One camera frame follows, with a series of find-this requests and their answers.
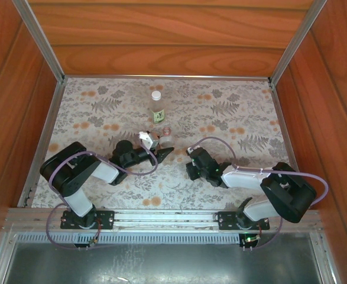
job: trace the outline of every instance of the wooden wall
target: wooden wall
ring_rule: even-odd
[[[29,0],[68,75],[271,76],[312,0]]]
[[[17,205],[55,86],[12,1],[0,1],[0,230]]]
[[[328,0],[277,92],[299,168],[330,184],[319,208],[339,273],[347,283],[346,0]]]

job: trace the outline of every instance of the floral tablecloth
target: floral tablecloth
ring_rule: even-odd
[[[151,91],[160,90],[166,118],[151,122],[148,110]],[[175,151],[149,176],[128,176],[111,186],[90,177],[83,189],[96,207],[119,209],[232,209],[245,198],[262,194],[244,188],[214,188],[204,180],[192,182],[185,164],[185,149],[199,139],[216,136],[226,140],[241,166],[267,167],[288,162],[267,82],[167,79],[70,78],[61,102],[46,159],[79,141],[88,150],[110,157],[115,144],[135,141],[139,131],[161,133],[170,126]],[[202,146],[218,161],[230,161],[220,142]],[[132,167],[146,172],[143,162]],[[53,207],[58,197],[40,178],[33,207]]]

